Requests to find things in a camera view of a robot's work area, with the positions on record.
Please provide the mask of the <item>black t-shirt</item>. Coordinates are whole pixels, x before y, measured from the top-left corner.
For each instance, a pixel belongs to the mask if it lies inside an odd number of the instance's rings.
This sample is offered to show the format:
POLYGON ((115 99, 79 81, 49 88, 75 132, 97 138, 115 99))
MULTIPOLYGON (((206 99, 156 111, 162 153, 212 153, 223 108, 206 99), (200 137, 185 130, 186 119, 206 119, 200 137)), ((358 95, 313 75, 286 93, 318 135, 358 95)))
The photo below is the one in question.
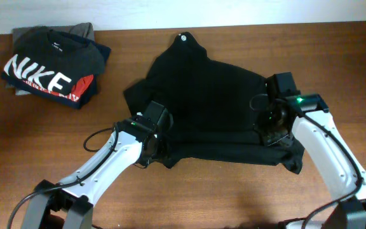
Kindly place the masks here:
POLYGON ((210 59, 191 33, 181 32, 154 60, 147 76, 123 95, 131 114, 157 102, 172 117, 152 162, 167 168, 186 158, 280 164, 298 174, 304 155, 298 140, 286 146, 284 134, 267 143, 262 139, 271 119, 265 82, 257 73, 210 59))

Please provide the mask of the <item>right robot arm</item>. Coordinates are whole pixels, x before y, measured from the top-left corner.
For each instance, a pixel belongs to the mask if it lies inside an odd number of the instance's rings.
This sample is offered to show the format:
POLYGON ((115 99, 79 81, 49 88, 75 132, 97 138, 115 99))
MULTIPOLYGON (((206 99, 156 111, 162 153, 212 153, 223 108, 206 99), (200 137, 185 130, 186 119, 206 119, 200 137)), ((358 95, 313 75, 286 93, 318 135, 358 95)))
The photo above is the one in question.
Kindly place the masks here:
POLYGON ((308 152, 331 196, 304 218, 282 221, 279 228, 366 228, 366 170, 339 133, 329 107, 318 94, 269 95, 269 121, 308 152))

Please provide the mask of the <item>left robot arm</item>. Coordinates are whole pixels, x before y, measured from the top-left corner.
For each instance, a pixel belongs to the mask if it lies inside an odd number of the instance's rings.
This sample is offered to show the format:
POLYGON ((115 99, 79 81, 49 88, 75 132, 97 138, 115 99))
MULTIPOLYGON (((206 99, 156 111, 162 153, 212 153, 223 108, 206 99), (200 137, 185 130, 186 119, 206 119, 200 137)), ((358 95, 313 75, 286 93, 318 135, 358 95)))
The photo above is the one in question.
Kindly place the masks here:
POLYGON ((62 228, 93 228, 93 210, 129 166, 146 169, 161 158, 161 133, 172 118, 135 115, 115 123, 107 142, 72 174, 53 184, 41 181, 16 205, 28 203, 22 228, 53 228, 52 211, 65 211, 62 228))

